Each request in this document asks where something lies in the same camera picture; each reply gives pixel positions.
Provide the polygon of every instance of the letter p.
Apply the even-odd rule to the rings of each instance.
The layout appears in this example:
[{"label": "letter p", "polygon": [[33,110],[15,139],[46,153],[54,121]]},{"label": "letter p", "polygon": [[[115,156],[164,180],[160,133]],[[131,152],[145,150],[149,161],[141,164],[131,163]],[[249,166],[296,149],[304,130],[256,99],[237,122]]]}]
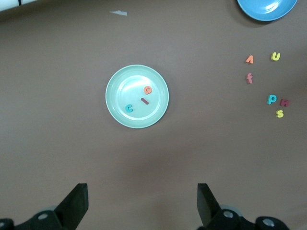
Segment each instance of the letter p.
[{"label": "letter p", "polygon": [[272,103],[274,103],[275,101],[277,101],[276,95],[273,95],[273,94],[269,95],[268,104],[272,104]]}]

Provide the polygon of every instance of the plate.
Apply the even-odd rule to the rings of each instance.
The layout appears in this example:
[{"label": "plate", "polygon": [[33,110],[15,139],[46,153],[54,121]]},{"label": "plate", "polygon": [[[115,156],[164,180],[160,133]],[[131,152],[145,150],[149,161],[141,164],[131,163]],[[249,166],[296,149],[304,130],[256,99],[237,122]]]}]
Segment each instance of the plate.
[{"label": "plate", "polygon": [[273,21],[285,16],[297,0],[237,0],[242,10],[259,21]]},{"label": "plate", "polygon": [[166,112],[168,101],[166,82],[148,66],[126,66],[113,75],[106,87],[109,112],[130,128],[155,124]]}]

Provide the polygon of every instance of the white paper scrap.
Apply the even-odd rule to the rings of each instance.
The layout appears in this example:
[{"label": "white paper scrap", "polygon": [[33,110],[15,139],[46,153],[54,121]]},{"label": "white paper scrap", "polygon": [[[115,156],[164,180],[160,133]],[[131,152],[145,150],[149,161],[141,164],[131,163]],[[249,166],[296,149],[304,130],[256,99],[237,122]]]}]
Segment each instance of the white paper scrap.
[{"label": "white paper scrap", "polygon": [[127,12],[124,11],[110,11],[110,13],[122,15],[122,16],[127,16]]}]

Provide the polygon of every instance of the light green plate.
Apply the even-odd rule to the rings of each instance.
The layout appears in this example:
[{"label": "light green plate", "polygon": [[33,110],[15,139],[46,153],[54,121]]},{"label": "light green plate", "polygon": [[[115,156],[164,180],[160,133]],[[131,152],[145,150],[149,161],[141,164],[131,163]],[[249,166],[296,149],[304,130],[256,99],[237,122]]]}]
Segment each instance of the light green plate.
[{"label": "light green plate", "polygon": [[106,105],[122,125],[145,128],[164,115],[168,88],[162,76],[143,65],[126,66],[117,71],[106,87]]}]

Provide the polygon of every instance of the blue plate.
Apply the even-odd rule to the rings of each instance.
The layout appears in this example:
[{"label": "blue plate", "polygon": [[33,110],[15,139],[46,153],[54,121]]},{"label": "blue plate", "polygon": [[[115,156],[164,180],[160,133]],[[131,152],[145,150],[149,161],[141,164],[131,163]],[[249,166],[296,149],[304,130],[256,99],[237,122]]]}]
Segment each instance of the blue plate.
[{"label": "blue plate", "polygon": [[237,0],[242,10],[259,21],[273,21],[285,16],[297,0]]}]

